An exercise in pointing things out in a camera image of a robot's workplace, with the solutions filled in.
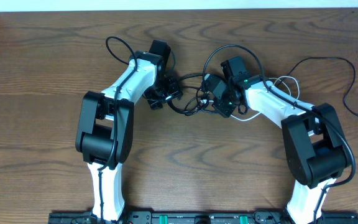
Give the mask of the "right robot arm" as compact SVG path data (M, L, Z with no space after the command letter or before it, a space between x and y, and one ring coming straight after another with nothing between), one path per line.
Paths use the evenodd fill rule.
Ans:
M346 141L336 110L315 106L277 88L264 74L251 75L240 57L221 64L223 77L203 76L214 95L214 109L223 117L244 106L275 123L281 130L287 164L295 178L282 223L358 223L353 214L322 211L328 191L352 180L356 160Z

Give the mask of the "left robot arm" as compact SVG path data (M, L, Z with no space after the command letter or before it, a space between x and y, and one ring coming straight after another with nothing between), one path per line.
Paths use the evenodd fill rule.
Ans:
M145 98L153 110L182 96L166 71L170 46L154 40L148 51L130 51L127 69L102 92L87 92L82 100L76 150L91 172L94 207L91 223L119 223L124 212L122 167L134 132L135 104Z

